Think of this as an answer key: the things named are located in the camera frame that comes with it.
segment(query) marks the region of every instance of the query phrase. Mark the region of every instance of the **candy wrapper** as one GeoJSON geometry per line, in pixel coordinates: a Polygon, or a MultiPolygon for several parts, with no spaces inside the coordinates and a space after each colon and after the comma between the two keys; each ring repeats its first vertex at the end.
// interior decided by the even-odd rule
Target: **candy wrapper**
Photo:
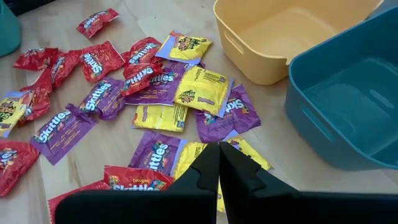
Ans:
{"type": "Polygon", "coordinates": [[[174,101],[222,118],[233,79],[194,66],[185,72],[174,101]]]}
{"type": "Polygon", "coordinates": [[[40,71],[51,64],[51,58],[58,53],[58,48],[30,49],[14,63],[14,68],[40,71]]]}
{"type": "Polygon", "coordinates": [[[151,78],[150,85],[126,97],[130,105],[173,105],[175,92],[184,74],[183,70],[163,72],[151,78]]]}
{"type": "Polygon", "coordinates": [[[51,59],[51,64],[41,74],[44,77],[52,77],[52,85],[58,88],[79,64],[79,50],[70,50],[68,53],[58,52],[51,59]]]}
{"type": "Polygon", "coordinates": [[[32,101],[33,93],[29,91],[9,91],[0,103],[0,136],[8,137],[18,120],[25,114],[32,101]]]}
{"type": "Polygon", "coordinates": [[[64,112],[36,132],[30,143],[55,165],[95,124],[93,118],[68,104],[64,112]]]}
{"type": "Polygon", "coordinates": [[[181,139],[146,131],[129,167],[150,169],[170,175],[181,139]]]}
{"type": "Polygon", "coordinates": [[[188,107],[184,105],[139,105],[131,128],[151,128],[182,132],[188,107]]]}
{"type": "Polygon", "coordinates": [[[197,65],[210,44],[208,38],[187,37],[172,31],[155,56],[197,65]]]}
{"type": "Polygon", "coordinates": [[[261,165],[261,167],[265,170],[269,170],[272,168],[272,166],[269,164],[269,162],[264,159],[255,149],[253,149],[249,143],[247,143],[242,136],[239,135],[239,133],[235,130],[232,130],[231,133],[229,133],[223,141],[226,141],[230,143],[232,146],[239,145],[239,150],[243,152],[243,154],[249,156],[251,159],[253,159],[255,162],[261,165]]]}
{"type": "Polygon", "coordinates": [[[167,190],[174,178],[149,169],[105,166],[104,181],[113,190],[167,190]]]}
{"type": "MultiPolygon", "coordinates": [[[[193,161],[201,154],[201,152],[206,148],[207,144],[200,142],[188,142],[187,140],[181,140],[178,147],[176,162],[172,167],[172,177],[175,180],[180,178],[185,171],[190,167],[193,161]]],[[[223,193],[221,191],[221,184],[218,181],[218,196],[217,196],[217,210],[220,212],[225,212],[225,205],[223,199],[223,193]]]]}
{"type": "Polygon", "coordinates": [[[100,11],[91,15],[85,21],[81,22],[81,24],[79,24],[76,29],[87,38],[91,38],[100,29],[102,29],[102,27],[104,27],[106,24],[116,19],[117,17],[119,17],[119,13],[117,13],[113,9],[100,11]]]}
{"type": "Polygon", "coordinates": [[[55,198],[51,198],[48,200],[49,203],[49,209],[50,209],[50,219],[51,219],[51,224],[55,224],[55,209],[59,205],[59,203],[65,199],[69,195],[73,195],[75,193],[84,191],[84,190],[109,190],[109,186],[105,184],[105,182],[97,181],[92,184],[86,185],[84,187],[80,187],[78,189],[72,190],[71,192],[65,193],[63,195],[59,195],[55,198]]]}
{"type": "Polygon", "coordinates": [[[122,67],[125,63],[109,41],[82,49],[80,60],[83,63],[83,74],[89,82],[103,79],[109,72],[122,67]]]}
{"type": "Polygon", "coordinates": [[[219,141],[232,130],[243,133],[261,125],[260,118],[243,85],[232,89],[223,118],[198,110],[195,111],[195,117],[202,142],[219,141]]]}
{"type": "Polygon", "coordinates": [[[42,73],[33,85],[21,88],[19,91],[30,91],[33,93],[32,101],[26,108],[24,115],[18,121],[18,125],[22,126],[28,121],[33,121],[41,117],[50,109],[49,94],[52,91],[51,74],[42,73]]]}
{"type": "Polygon", "coordinates": [[[134,43],[129,52],[123,57],[127,62],[123,71],[124,77],[131,76],[131,69],[135,65],[158,62],[160,58],[155,57],[156,52],[162,44],[153,37],[146,37],[134,43]]]}
{"type": "Polygon", "coordinates": [[[38,156],[39,152],[26,142],[0,139],[0,197],[10,192],[38,156]]]}
{"type": "Polygon", "coordinates": [[[104,78],[81,102],[79,109],[85,113],[98,113],[100,119],[112,119],[124,108],[125,99],[120,95],[124,86],[121,80],[104,78]]]}
{"type": "Polygon", "coordinates": [[[147,88],[152,78],[162,72],[160,65],[155,63],[135,65],[129,72],[130,76],[126,77],[122,96],[128,96],[147,88]]]}

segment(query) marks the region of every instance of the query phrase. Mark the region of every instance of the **teal container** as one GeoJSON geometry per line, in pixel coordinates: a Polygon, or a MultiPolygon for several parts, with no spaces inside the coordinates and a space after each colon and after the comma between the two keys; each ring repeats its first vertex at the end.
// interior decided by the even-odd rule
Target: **teal container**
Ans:
{"type": "Polygon", "coordinates": [[[398,7],[297,56],[285,108],[331,165],[398,169],[398,7]]]}
{"type": "Polygon", "coordinates": [[[21,44],[21,25],[18,18],[0,0],[0,57],[13,52],[21,44]]]}

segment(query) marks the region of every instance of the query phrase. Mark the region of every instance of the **plastic storage container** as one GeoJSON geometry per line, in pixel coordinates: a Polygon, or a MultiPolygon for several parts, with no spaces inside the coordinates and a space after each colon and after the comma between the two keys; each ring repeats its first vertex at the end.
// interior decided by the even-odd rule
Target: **plastic storage container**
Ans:
{"type": "Polygon", "coordinates": [[[383,0],[217,0],[225,54],[251,81],[273,84],[290,61],[358,24],[383,0]]]}
{"type": "Polygon", "coordinates": [[[299,55],[287,116],[341,169],[398,169],[398,7],[299,55]]]}
{"type": "Polygon", "coordinates": [[[0,57],[13,52],[21,44],[18,18],[0,0],[0,57]]]}

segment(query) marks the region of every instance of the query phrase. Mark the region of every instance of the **light wood surface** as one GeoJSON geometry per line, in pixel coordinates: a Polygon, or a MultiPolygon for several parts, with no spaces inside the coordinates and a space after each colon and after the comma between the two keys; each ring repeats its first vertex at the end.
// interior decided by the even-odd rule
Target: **light wood surface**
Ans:
{"type": "MultiPolygon", "coordinates": [[[[81,49],[110,40],[119,52],[144,37],[163,41],[176,29],[189,35],[211,37],[214,44],[203,61],[215,72],[233,77],[242,83],[261,117],[262,126],[243,134],[245,140],[274,166],[272,173],[300,190],[337,192],[398,193],[398,172],[369,170],[347,172],[335,169],[321,160],[300,137],[284,111],[287,79],[272,85],[251,83],[223,53],[218,28],[213,15],[214,0],[58,0],[19,17],[22,24],[22,44],[13,54],[0,58],[0,96],[9,90],[32,83],[40,74],[12,68],[21,52],[37,47],[60,47],[62,50],[81,49]],[[92,13],[112,7],[120,13],[91,40],[81,35],[76,26],[92,13]]],[[[122,79],[118,70],[109,76],[122,79]]],[[[54,114],[67,103],[79,104],[91,90],[76,68],[63,86],[51,94],[50,111],[23,128],[16,128],[9,139],[28,141],[54,114]]],[[[111,121],[99,121],[72,151],[52,166],[40,156],[7,197],[0,198],[0,223],[49,223],[47,200],[103,178],[103,166],[126,166],[144,130],[131,130],[136,107],[127,106],[111,121]]],[[[171,136],[199,141],[193,111],[187,117],[182,134],[171,136]]],[[[218,214],[218,223],[226,223],[218,214]]]]}

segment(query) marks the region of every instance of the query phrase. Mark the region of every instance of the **yellow candy wrapper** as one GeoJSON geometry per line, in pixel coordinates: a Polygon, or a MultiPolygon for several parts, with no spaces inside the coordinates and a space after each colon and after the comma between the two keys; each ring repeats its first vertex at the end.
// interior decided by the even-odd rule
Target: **yellow candy wrapper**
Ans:
{"type": "Polygon", "coordinates": [[[6,138],[32,101],[30,91],[9,91],[0,103],[0,136],[6,138]]]}
{"type": "Polygon", "coordinates": [[[185,126],[188,107],[174,104],[139,105],[134,115],[131,128],[151,128],[182,132],[185,126]]]}
{"type": "Polygon", "coordinates": [[[222,118],[232,84],[232,78],[194,66],[182,77],[174,102],[222,118]]]}
{"type": "MultiPolygon", "coordinates": [[[[187,171],[193,161],[199,156],[199,154],[206,148],[206,143],[201,142],[188,142],[187,140],[181,140],[180,145],[176,154],[176,162],[172,167],[171,176],[177,180],[182,174],[187,171]]],[[[223,193],[221,191],[220,180],[218,180],[218,196],[217,196],[217,210],[225,212],[225,205],[223,199],[223,193]]]]}
{"type": "Polygon", "coordinates": [[[250,156],[250,158],[260,164],[263,169],[269,170],[272,168],[269,162],[264,159],[255,149],[253,149],[249,143],[246,142],[235,130],[231,131],[231,133],[227,135],[223,141],[230,143],[232,146],[243,152],[243,154],[250,156]]]}
{"type": "Polygon", "coordinates": [[[197,65],[210,44],[208,38],[187,37],[172,31],[155,56],[197,65]]]}

